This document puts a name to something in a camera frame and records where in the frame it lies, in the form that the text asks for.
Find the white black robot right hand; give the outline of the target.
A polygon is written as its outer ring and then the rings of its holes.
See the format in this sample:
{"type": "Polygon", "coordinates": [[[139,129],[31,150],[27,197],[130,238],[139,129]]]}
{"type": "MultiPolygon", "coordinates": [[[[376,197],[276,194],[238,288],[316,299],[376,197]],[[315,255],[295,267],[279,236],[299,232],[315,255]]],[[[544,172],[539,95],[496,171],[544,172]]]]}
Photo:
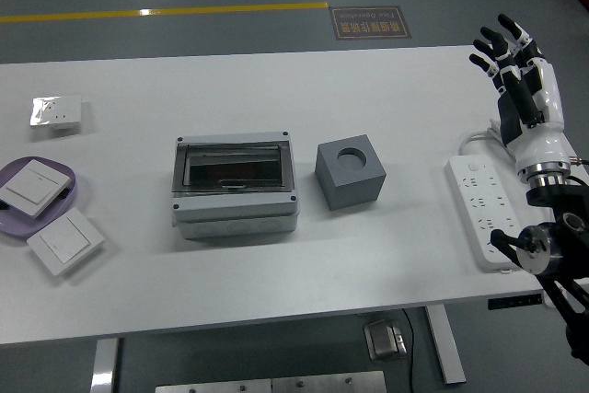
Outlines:
{"type": "Polygon", "coordinates": [[[469,60],[491,79],[499,94],[499,138],[526,183],[554,173],[566,177],[571,162],[564,147],[564,115],[553,65],[536,41],[505,14],[498,21],[511,35],[483,27],[483,40],[469,60]]]}

